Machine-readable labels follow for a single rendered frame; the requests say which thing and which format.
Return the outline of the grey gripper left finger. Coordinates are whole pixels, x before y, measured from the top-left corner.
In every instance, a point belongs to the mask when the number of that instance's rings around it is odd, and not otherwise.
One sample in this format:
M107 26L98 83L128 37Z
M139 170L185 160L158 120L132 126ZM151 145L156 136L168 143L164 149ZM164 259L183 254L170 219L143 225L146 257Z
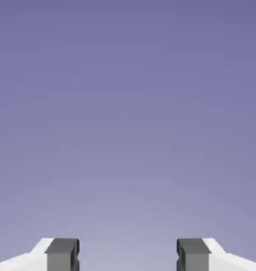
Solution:
M27 253L0 262L0 271L80 271L80 241L42 238Z

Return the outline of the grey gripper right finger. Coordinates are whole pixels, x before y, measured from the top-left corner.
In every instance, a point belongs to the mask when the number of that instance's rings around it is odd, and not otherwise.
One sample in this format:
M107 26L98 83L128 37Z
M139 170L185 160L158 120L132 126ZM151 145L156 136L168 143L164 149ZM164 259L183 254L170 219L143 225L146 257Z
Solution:
M214 238L178 238L176 271L256 271L256 263L226 252Z

